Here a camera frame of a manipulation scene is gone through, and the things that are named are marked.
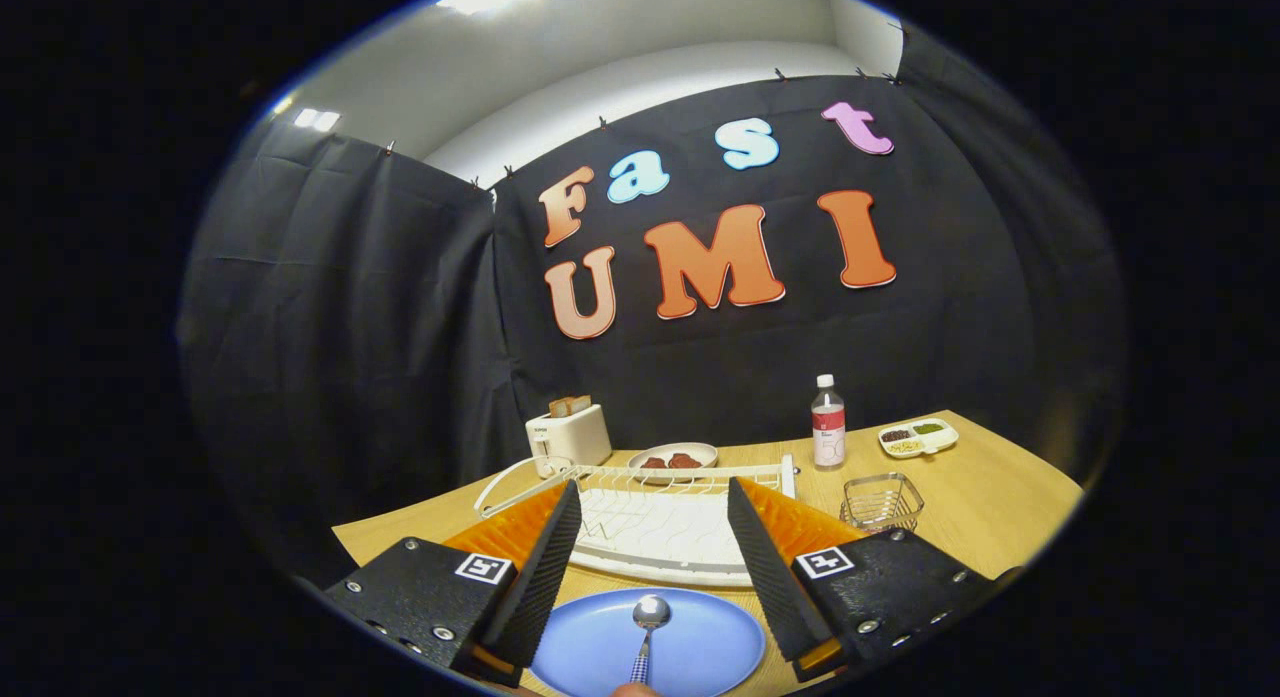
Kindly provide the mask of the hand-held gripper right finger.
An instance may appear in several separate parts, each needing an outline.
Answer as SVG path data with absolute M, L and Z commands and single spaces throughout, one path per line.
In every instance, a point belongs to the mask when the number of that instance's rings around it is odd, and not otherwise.
M 974 613 L 1019 574 L 989 579 L 910 529 L 868 533 L 754 480 L 732 478 L 727 519 L 763 614 L 800 682 L 860 677 Z

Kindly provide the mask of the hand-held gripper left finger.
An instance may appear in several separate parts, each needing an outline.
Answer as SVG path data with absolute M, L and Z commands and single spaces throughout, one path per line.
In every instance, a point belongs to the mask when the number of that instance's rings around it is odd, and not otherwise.
M 440 670 L 516 687 L 581 527 L 573 480 L 431 542 L 406 536 L 326 588 L 353 624 Z

